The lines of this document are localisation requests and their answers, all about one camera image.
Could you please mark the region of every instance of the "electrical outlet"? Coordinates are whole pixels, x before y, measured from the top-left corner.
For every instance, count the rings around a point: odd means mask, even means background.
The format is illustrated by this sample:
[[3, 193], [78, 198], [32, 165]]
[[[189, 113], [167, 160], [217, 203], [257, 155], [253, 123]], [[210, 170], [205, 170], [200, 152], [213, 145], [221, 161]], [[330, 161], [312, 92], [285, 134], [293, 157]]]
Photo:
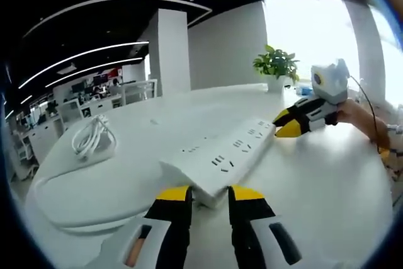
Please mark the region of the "electrical outlet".
[[172, 186], [193, 186], [195, 199], [214, 208], [226, 196], [227, 186], [253, 167], [274, 133], [271, 122], [248, 119], [227, 135], [205, 138], [160, 160], [162, 172]]

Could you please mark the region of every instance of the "black ceiling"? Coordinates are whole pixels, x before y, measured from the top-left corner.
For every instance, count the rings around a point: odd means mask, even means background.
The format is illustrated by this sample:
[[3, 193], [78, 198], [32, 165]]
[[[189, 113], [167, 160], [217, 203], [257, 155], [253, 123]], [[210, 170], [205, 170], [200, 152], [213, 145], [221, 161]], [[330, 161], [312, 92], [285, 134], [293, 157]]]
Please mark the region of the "black ceiling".
[[[188, 13], [188, 22], [205, 12], [185, 4], [157, 0], [114, 0], [94, 3], [62, 13], [29, 34], [56, 12], [90, 0], [5, 0], [3, 6], [1, 60], [9, 68], [12, 83], [6, 90], [7, 106], [16, 108], [28, 95], [44, 94], [45, 85], [61, 76], [56, 72], [73, 62], [78, 69], [129, 58], [132, 47], [118, 47], [88, 54], [44, 72], [21, 89], [17, 87], [38, 71], [72, 55], [91, 49], [135, 42], [158, 8]], [[212, 9], [205, 19], [258, 0], [183, 0]], [[144, 56], [147, 47], [136, 56]]]

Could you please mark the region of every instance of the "white flower pot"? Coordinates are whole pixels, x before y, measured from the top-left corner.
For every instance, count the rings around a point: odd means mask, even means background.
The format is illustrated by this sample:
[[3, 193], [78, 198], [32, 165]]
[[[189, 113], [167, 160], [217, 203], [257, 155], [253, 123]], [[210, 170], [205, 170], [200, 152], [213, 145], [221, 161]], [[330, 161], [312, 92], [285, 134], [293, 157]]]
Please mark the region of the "white flower pot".
[[273, 75], [266, 75], [267, 92], [282, 93], [284, 87], [285, 76], [280, 76], [278, 79]]

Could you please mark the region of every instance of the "green plant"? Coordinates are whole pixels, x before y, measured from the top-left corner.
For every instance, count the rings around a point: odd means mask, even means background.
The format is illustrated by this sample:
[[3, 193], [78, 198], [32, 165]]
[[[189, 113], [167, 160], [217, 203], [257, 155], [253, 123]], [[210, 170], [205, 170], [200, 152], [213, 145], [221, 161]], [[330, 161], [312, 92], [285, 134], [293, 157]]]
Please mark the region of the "green plant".
[[265, 46], [266, 53], [259, 54], [259, 57], [253, 60], [253, 67], [261, 75], [274, 75], [277, 79], [280, 76], [287, 76], [295, 83], [300, 78], [297, 75], [295, 54], [288, 54], [283, 50], [275, 50], [270, 45]]

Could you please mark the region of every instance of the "potted plant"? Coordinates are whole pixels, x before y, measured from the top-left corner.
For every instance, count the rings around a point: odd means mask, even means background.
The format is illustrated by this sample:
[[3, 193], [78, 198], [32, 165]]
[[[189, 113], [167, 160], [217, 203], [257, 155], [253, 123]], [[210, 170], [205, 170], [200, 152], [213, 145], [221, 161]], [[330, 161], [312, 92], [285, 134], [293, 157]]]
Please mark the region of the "potted plant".
[[267, 75], [268, 91], [282, 92], [286, 77], [290, 77], [293, 83], [299, 80], [295, 64], [299, 60], [294, 60], [294, 53], [275, 50], [270, 45], [266, 45], [265, 49], [265, 54], [259, 54], [259, 57], [253, 60], [253, 67], [261, 75]]

